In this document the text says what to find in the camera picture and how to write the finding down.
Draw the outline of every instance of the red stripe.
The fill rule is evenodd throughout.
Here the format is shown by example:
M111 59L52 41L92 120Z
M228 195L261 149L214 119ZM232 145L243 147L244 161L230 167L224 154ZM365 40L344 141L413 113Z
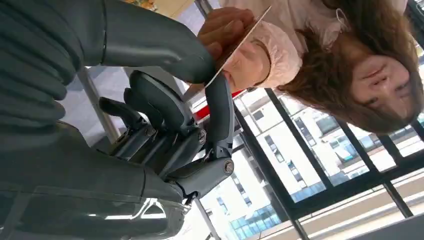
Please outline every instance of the red stripe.
M242 93L242 91L236 91L233 94L231 94L232 98L237 97L238 95L240 95L240 93ZM205 106L204 108L200 109L198 112L194 113L194 116L196 117L197 120L202 120L203 118L209 116L210 112L209 112L209 106Z

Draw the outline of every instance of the brown hair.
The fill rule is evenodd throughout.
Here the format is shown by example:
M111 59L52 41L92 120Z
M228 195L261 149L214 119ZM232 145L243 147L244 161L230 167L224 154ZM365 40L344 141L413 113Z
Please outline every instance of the brown hair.
M328 46L320 44L312 28L303 34L308 52L293 81L278 89L302 103L354 124L365 131L387 134L415 120L423 108L423 84L418 74L417 50L407 19L388 0L323 0L331 9L340 8L346 15L351 33L376 55L401 62L410 73L413 113L406 119L380 112L355 102L349 93L352 67Z

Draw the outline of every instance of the robotic hand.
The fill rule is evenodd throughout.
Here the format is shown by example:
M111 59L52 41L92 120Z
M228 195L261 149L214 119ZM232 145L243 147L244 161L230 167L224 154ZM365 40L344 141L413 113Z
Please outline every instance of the robotic hand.
M89 148L58 121L65 110L56 101L82 66L160 66L190 83L212 79L213 58L184 25L116 0L3 0L0 43L0 239L169 238L183 224L182 200L231 174L223 164L234 113L223 76L205 91L208 161L158 173ZM156 79L135 79L135 96L161 91ZM163 116L163 103L179 104L156 103ZM134 111L126 113L130 125Z

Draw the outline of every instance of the pink top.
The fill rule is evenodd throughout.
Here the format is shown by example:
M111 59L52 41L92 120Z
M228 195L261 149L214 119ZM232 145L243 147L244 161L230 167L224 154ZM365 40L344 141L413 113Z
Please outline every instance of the pink top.
M390 0L394 7L405 11L408 0ZM289 83L302 66L302 55L307 50L303 37L295 29L311 26L319 33L323 46L331 45L344 24L344 15L337 18L335 10L327 8L322 0L219 0L222 7L250 9L255 16L261 15L272 5L264 21L252 37L268 49L271 69L268 78L259 85L274 88Z

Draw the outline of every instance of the woman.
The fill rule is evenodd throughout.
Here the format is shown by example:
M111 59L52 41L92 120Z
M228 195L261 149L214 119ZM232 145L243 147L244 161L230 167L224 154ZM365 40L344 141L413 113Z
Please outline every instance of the woman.
M212 12L198 36L213 55L226 45L211 37L217 31L212 26L221 22L227 32L238 31L252 21L239 9L257 16L272 5L224 69L233 91L276 88L377 134L403 128L420 114L423 85L403 16L407 0L221 0L221 5L237 9Z

